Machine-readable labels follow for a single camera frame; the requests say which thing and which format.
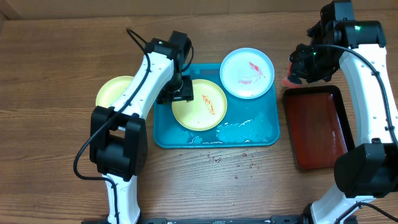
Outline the red black sponge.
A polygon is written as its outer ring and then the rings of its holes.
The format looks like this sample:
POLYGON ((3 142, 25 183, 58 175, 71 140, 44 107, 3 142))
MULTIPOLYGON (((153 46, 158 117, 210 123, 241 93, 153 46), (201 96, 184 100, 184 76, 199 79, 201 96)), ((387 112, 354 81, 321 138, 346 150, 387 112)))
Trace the red black sponge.
POLYGON ((289 88, 300 88, 302 86, 302 81, 299 77, 292 74, 291 68, 292 68, 292 63, 289 63, 289 69, 287 70, 287 75, 282 80, 282 83, 289 88))

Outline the yellow plate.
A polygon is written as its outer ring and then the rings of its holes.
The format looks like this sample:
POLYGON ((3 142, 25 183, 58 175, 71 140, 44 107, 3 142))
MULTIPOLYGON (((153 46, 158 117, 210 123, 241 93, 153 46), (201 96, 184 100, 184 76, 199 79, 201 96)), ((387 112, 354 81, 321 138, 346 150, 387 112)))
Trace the yellow plate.
POLYGON ((133 76, 119 76, 106 82, 96 96, 96 106, 109 108, 126 90, 133 76))
POLYGON ((228 101, 224 91, 205 79, 192 81, 193 100, 174 101, 172 112, 183 127, 192 131, 206 131, 217 126, 226 115, 228 101))

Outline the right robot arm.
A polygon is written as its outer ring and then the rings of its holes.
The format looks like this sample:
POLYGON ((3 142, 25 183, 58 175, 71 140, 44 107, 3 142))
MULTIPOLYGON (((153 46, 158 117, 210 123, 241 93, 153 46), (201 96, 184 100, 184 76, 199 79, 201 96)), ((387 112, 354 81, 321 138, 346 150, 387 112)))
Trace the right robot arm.
POLYGON ((386 38, 378 21, 357 21, 350 1, 322 7, 309 45, 290 54, 288 86, 330 81, 341 70, 348 82, 357 145, 340 156, 335 183, 308 205, 300 223, 355 223, 353 213, 397 191, 397 108, 386 68, 386 38))

